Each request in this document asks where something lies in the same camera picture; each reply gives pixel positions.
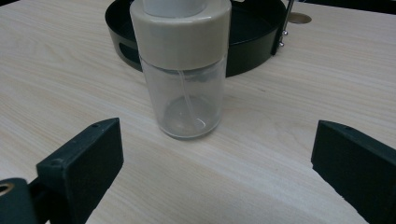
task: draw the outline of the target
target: clear plastic bottle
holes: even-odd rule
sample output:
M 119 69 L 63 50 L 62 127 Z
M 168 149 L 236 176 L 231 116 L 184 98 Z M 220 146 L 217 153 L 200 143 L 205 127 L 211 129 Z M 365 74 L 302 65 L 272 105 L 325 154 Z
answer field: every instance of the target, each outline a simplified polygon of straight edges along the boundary
M 160 128 L 172 137 L 195 138 L 219 124 L 230 12 L 229 0 L 131 5 L 152 106 Z

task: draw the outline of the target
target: table surface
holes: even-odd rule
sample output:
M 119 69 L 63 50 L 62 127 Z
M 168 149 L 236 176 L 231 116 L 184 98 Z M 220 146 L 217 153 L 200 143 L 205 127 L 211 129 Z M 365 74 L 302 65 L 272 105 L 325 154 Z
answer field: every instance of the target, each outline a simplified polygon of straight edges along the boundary
M 0 7 L 0 179 L 32 181 L 52 151 L 119 117 L 125 163 L 88 223 L 365 223 L 310 158 L 320 119 L 396 147 L 396 16 L 296 2 L 313 20 L 226 79 L 212 134 L 177 141 L 113 48 L 110 3 Z

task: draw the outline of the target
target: bottle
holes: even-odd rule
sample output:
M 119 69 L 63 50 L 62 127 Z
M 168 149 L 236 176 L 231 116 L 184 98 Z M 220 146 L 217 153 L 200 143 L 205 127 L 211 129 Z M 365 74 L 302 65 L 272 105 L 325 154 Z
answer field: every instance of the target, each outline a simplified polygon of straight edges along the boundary
M 211 132 L 221 115 L 229 0 L 135 0 L 140 61 L 160 128 L 177 139 Z

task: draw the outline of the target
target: spray nozzle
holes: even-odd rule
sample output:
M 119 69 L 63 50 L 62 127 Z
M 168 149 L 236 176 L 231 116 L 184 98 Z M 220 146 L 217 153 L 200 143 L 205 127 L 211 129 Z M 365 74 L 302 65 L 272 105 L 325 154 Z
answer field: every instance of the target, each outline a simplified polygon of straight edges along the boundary
M 207 0 L 144 0 L 145 12 L 152 16 L 184 18 L 198 14 Z

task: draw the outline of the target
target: black tray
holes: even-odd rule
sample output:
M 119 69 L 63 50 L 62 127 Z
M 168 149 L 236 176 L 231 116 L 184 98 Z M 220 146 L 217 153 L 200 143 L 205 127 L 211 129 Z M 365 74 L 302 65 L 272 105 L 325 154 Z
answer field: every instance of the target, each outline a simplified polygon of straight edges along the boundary
M 106 11 L 106 23 L 120 57 L 142 71 L 129 7 L 133 0 L 117 0 Z M 280 0 L 232 1 L 227 77 L 244 73 L 276 54 L 286 20 Z

